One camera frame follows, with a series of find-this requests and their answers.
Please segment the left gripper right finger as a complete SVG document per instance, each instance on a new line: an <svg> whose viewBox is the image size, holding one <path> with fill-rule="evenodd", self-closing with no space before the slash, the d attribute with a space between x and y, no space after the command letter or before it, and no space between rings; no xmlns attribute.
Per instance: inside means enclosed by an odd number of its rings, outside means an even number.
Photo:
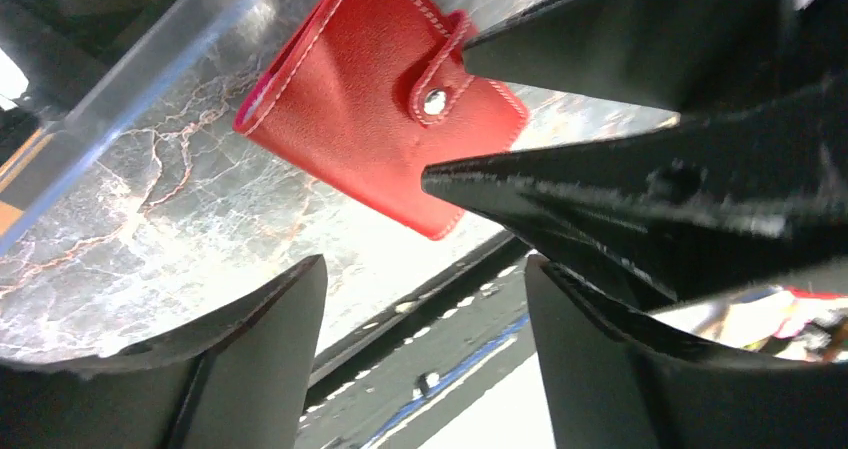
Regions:
<svg viewBox="0 0 848 449"><path fill-rule="evenodd" d="M843 448L847 367L668 326L540 255L529 316L560 448Z"/></svg>

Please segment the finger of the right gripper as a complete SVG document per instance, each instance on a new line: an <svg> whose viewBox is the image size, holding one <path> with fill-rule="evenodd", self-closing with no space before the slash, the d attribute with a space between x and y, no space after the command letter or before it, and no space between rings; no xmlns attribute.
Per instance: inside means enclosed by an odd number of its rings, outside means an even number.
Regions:
<svg viewBox="0 0 848 449"><path fill-rule="evenodd" d="M428 167L429 194L643 308L847 285L847 85L628 138Z"/></svg>
<svg viewBox="0 0 848 449"><path fill-rule="evenodd" d="M847 0L543 0L463 48L477 76L675 112L763 103L847 67Z"/></svg>

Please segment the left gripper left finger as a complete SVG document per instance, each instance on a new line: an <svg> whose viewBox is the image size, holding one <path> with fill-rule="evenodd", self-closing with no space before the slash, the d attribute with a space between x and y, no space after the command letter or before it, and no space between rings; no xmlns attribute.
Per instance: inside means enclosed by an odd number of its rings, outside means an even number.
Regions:
<svg viewBox="0 0 848 449"><path fill-rule="evenodd" d="M5 448L291 448L327 294L309 256L108 357L1 365Z"/></svg>

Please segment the red leather card holder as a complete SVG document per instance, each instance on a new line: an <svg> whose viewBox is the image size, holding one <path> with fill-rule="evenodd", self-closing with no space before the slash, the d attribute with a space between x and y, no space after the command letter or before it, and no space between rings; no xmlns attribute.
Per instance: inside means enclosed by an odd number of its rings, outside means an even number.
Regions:
<svg viewBox="0 0 848 449"><path fill-rule="evenodd" d="M422 191L427 165L510 149L527 124L502 83L467 73L476 32L431 0L320 0L240 107L234 130L432 239L462 210Z"/></svg>

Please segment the clear box with black cards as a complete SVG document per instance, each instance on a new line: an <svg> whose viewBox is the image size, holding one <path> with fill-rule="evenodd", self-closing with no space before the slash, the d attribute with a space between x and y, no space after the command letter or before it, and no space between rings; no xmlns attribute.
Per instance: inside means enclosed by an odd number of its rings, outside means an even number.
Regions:
<svg viewBox="0 0 848 449"><path fill-rule="evenodd" d="M10 249L255 0L1 0Z"/></svg>

